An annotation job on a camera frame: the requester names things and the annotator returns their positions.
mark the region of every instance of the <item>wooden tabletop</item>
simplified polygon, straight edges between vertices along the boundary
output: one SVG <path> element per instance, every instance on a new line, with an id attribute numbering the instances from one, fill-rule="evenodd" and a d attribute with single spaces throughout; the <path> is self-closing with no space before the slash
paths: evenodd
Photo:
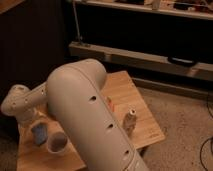
<path id="1" fill-rule="evenodd" d="M 130 109 L 136 110 L 137 124 L 130 138 L 136 149 L 165 139 L 159 125 L 126 71 L 108 74 L 102 94 L 112 100 L 114 114 L 120 123 Z M 44 117 L 43 120 L 48 123 L 48 134 L 62 130 L 58 122 L 47 117 Z M 45 144 L 40 147 L 34 145 L 30 129 L 20 128 L 17 171 L 77 171 L 85 168 L 85 164 L 71 142 L 68 147 L 63 156 L 49 154 Z"/>

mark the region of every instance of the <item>white cup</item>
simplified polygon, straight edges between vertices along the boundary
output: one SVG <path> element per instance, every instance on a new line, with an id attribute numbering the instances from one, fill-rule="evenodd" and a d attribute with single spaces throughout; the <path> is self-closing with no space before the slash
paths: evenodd
<path id="1" fill-rule="evenodd" d="M 64 155 L 68 150 L 68 137 L 64 132 L 51 134 L 46 143 L 47 151 L 50 154 Z"/>

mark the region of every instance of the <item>cable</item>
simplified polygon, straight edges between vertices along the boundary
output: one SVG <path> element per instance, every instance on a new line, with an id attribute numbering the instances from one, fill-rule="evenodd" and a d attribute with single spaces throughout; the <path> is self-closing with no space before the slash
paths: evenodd
<path id="1" fill-rule="evenodd" d="M 206 106 L 209 111 L 209 115 L 213 118 L 213 113 L 211 112 L 210 107 L 209 107 L 209 97 L 210 97 L 210 93 L 208 92 L 207 98 L 206 98 Z"/>
<path id="2" fill-rule="evenodd" d="M 211 148 L 211 152 L 212 152 L 212 156 L 213 156 L 213 147 L 212 147 L 212 144 L 213 144 L 213 137 L 206 139 L 206 140 L 203 142 L 203 144 L 201 145 L 201 148 L 200 148 L 200 163 L 201 163 L 201 165 L 202 165 L 202 167 L 204 168 L 205 171 L 208 171 L 208 169 L 206 168 L 205 164 L 203 163 L 202 152 L 203 152 L 203 147 L 206 145 L 206 143 L 207 143 L 208 141 L 211 141 L 211 143 L 210 143 L 211 147 L 210 147 L 210 148 Z"/>

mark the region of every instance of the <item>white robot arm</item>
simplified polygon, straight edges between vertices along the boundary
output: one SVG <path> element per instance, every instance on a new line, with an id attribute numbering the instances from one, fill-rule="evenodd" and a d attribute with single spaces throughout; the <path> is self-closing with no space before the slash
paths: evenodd
<path id="1" fill-rule="evenodd" d="M 96 60 L 54 70 L 33 90 L 14 86 L 1 105 L 19 123 L 33 120 L 33 107 L 47 102 L 91 171 L 148 171 L 100 94 L 106 71 Z"/>

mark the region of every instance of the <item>speckled floor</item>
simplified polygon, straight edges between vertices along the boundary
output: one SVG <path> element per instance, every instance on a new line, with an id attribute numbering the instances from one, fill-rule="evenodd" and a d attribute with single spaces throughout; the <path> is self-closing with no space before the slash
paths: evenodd
<path id="1" fill-rule="evenodd" d="M 203 171 L 199 161 L 200 146 L 213 136 L 213 118 L 209 116 L 206 102 L 139 90 L 166 135 L 166 140 L 149 146 L 144 155 L 150 171 Z M 0 130 L 0 171 L 15 171 L 16 160 L 17 144 Z M 203 150 L 203 160 L 208 170 L 213 171 L 209 144 Z"/>

